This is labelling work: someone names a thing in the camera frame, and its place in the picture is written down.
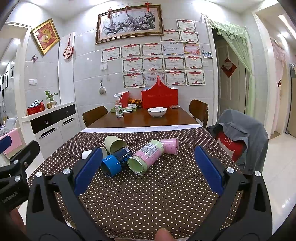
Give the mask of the operator thumb tip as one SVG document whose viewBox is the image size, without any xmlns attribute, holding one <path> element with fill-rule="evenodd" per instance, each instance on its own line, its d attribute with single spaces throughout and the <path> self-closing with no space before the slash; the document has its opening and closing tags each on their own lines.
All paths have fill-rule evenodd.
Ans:
<svg viewBox="0 0 296 241">
<path fill-rule="evenodd" d="M 161 228 L 157 231 L 155 237 L 154 237 L 155 241 L 176 241 L 173 236 L 170 234 L 170 232 L 165 229 L 165 228 Z"/>
</svg>

